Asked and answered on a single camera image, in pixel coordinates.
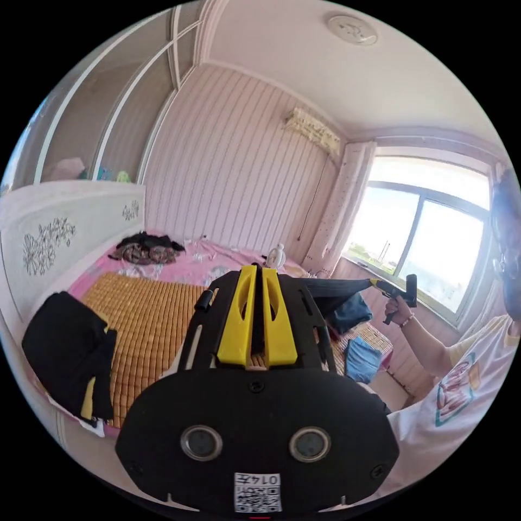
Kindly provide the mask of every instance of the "windowsill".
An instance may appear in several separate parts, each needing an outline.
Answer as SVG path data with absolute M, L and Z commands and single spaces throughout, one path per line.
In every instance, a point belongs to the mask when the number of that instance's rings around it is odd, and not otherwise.
M 347 257 L 345 254 L 342 254 L 341 255 L 341 258 L 343 258 L 344 260 L 350 262 L 351 264 L 354 264 L 355 266 L 357 266 L 358 268 L 361 268 L 365 271 L 367 271 L 368 273 L 370 273 L 371 275 L 374 275 L 376 278 L 383 278 L 381 274 L 378 274 L 376 273 L 375 271 L 373 271 L 371 269 L 370 266 L 366 266 L 366 265 L 362 265 L 360 264 L 359 262 Z M 443 321 L 447 326 L 449 326 L 453 331 L 455 331 L 456 333 L 458 334 L 461 334 L 461 332 L 458 330 L 458 327 L 453 324 L 452 322 L 450 322 L 449 320 L 447 320 L 444 316 L 440 315 L 440 313 L 438 313 L 437 311 L 435 311 L 434 309 L 432 309 L 432 307 L 430 307 L 428 304 L 425 304 L 424 302 L 422 302 L 419 298 L 417 300 L 417 305 L 418 306 L 421 306 L 422 308 L 425 308 L 427 311 L 433 313 L 434 315 L 436 315 L 436 317 Z

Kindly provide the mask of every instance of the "bracelet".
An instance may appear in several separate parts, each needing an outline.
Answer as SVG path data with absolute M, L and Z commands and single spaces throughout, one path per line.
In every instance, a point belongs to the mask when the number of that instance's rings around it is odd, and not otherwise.
M 408 319 L 406 319 L 403 322 L 403 324 L 400 325 L 400 327 L 403 328 L 404 326 L 406 326 L 412 320 L 413 317 L 414 317 L 414 313 Z

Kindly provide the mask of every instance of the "window frame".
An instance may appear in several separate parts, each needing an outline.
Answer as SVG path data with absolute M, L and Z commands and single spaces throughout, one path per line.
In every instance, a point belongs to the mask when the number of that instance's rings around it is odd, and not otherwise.
M 428 151 L 426 149 L 419 148 L 413 149 L 411 153 L 411 149 L 408 150 L 405 147 L 388 147 L 387 150 L 377 150 L 377 157 L 397 156 L 403 158 L 415 157 L 427 161 L 454 164 L 456 166 L 473 170 L 481 175 L 485 175 L 487 178 L 490 178 L 491 166 L 489 164 L 485 164 L 477 159 L 468 156 L 463 156 L 461 154 L 445 152 L 443 150 Z M 474 269 L 469 280 L 467 289 L 463 295 L 463 298 L 457 310 L 455 312 L 451 311 L 446 306 L 441 304 L 439 301 L 435 300 L 434 298 L 430 297 L 429 295 L 418 289 L 418 300 L 428 309 L 436 313 L 438 316 L 440 316 L 442 319 L 444 319 L 446 322 L 448 322 L 450 325 L 457 329 L 461 325 L 462 321 L 465 320 L 465 317 L 468 313 L 468 309 L 473 304 L 474 299 L 479 292 L 479 285 L 477 283 L 480 281 L 488 263 L 490 262 L 492 245 L 492 233 L 489 219 L 490 211 L 464 199 L 460 199 L 456 196 L 449 195 L 443 192 L 438 192 L 430 188 L 421 188 L 387 181 L 369 181 L 366 187 L 395 190 L 398 192 L 406 192 L 418 195 L 416 213 L 412 221 L 409 236 L 405 243 L 405 247 L 403 249 L 400 260 L 397 263 L 392 275 L 390 275 L 387 271 L 384 271 L 378 268 L 377 266 L 374 266 L 373 264 L 366 262 L 364 259 L 357 257 L 356 255 L 350 254 L 348 252 L 343 252 L 342 256 L 362 266 L 368 271 L 375 273 L 380 278 L 398 286 L 401 286 L 403 288 L 404 286 L 399 281 L 398 276 L 396 274 L 398 274 L 402 269 L 407 255 L 410 251 L 412 241 L 418 228 L 418 223 L 420 221 L 425 201 L 430 201 L 438 205 L 455 209 L 466 215 L 475 217 L 479 219 L 481 222 L 483 222 L 483 233 L 481 236 L 481 242 L 479 246 L 479 252 L 476 259 L 476 263 L 474 265 Z

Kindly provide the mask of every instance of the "person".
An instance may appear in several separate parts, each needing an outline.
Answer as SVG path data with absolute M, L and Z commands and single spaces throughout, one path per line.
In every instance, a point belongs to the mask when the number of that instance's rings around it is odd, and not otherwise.
M 400 455 L 378 491 L 351 507 L 379 503 L 435 470 L 472 433 L 503 384 L 521 334 L 521 190 L 513 170 L 505 171 L 491 195 L 491 227 L 500 251 L 494 266 L 503 282 L 507 314 L 445 346 L 401 297 L 389 299 L 386 314 L 395 313 L 392 321 L 418 361 L 441 380 L 423 400 L 387 416 Z

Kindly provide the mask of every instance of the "man's hand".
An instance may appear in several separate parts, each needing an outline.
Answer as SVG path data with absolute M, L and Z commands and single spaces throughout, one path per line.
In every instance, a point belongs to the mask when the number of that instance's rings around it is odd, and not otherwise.
M 392 322 L 401 326 L 411 315 L 411 308 L 405 303 L 401 296 L 390 298 L 385 306 L 385 314 L 394 313 Z

